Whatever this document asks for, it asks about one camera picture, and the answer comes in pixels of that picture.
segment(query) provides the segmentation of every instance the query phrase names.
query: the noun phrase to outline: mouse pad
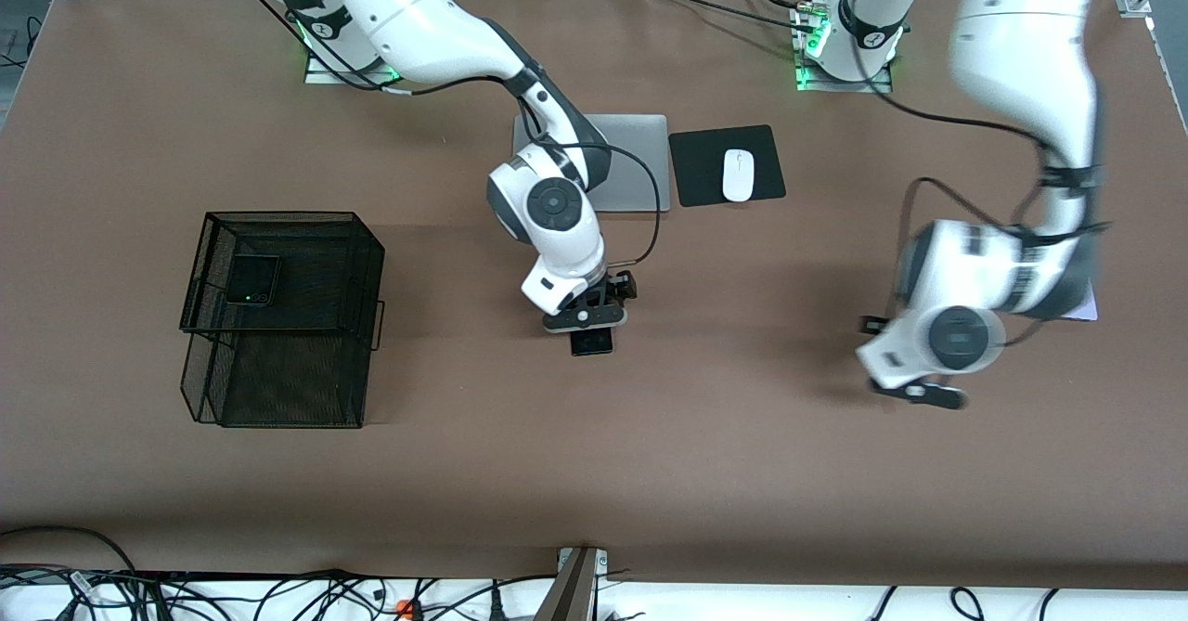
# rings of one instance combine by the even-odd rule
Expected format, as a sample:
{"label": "mouse pad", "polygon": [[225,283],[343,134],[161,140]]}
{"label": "mouse pad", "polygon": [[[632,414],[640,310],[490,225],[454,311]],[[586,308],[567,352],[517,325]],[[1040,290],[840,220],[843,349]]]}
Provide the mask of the mouse pad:
{"label": "mouse pad", "polygon": [[733,126],[729,129],[688,131],[669,135],[669,154],[676,173],[681,205],[709,207],[729,203],[722,195],[722,159],[738,148],[754,156],[754,192],[751,199],[783,198],[784,173],[779,170],[776,139],[769,126]]}

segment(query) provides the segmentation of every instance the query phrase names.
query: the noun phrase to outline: wire mesh basket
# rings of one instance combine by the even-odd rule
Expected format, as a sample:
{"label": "wire mesh basket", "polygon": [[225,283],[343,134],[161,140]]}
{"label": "wire mesh basket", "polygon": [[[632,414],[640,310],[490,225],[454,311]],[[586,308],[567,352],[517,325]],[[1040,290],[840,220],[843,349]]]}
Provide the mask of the wire mesh basket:
{"label": "wire mesh basket", "polygon": [[362,426],[383,268],[354,214],[207,214],[181,323],[195,422]]}

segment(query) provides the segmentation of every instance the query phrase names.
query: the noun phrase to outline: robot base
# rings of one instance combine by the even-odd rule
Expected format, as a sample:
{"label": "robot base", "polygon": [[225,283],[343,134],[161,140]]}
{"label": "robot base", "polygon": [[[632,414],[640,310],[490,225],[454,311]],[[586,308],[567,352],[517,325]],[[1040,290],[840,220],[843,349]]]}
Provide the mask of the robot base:
{"label": "robot base", "polygon": [[[792,24],[809,25],[817,28],[828,30],[828,20],[823,20],[823,8],[821,4],[807,2],[810,8],[807,12],[790,9],[789,17]],[[796,89],[798,91],[873,91],[871,87],[877,87],[878,91],[891,93],[891,65],[890,62],[874,74],[870,83],[866,81],[853,81],[835,78],[828,75],[821,64],[808,56],[808,50],[817,45],[819,34],[791,32],[792,33],[792,64],[796,66]]]}
{"label": "robot base", "polygon": [[569,334],[575,357],[609,354],[614,349],[611,329],[627,321],[624,300],[634,299],[637,294],[631,271],[624,270],[613,277],[607,274],[560,313],[546,313],[544,329],[551,334]]}

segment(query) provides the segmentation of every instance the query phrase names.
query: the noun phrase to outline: silver laptop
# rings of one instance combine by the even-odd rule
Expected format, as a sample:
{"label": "silver laptop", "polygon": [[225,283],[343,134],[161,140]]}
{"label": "silver laptop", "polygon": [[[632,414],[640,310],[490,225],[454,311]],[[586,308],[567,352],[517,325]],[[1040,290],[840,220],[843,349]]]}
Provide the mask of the silver laptop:
{"label": "silver laptop", "polygon": [[[607,114],[607,116],[586,116],[606,137],[606,142],[632,152],[656,176],[661,189],[661,210],[669,210],[669,159],[668,159],[668,118],[639,116],[639,114]],[[527,135],[524,123],[517,116],[512,131],[512,154],[526,146]],[[656,194],[652,192],[647,173],[639,164],[614,152],[611,159],[611,173],[602,185],[595,186],[588,197],[599,211],[655,211]]]}

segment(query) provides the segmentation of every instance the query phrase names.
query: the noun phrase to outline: green led light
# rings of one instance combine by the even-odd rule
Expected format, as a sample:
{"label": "green led light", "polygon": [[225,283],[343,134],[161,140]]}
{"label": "green led light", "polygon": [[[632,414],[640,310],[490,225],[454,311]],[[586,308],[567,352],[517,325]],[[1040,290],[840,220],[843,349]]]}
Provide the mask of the green led light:
{"label": "green led light", "polygon": [[808,53],[810,57],[820,57],[821,51],[824,50],[824,42],[829,38],[829,20],[821,19],[821,24],[817,25],[813,33],[815,38],[810,38],[808,43]]}
{"label": "green led light", "polygon": [[802,64],[796,68],[796,89],[808,89],[809,88],[809,71],[805,70]]}

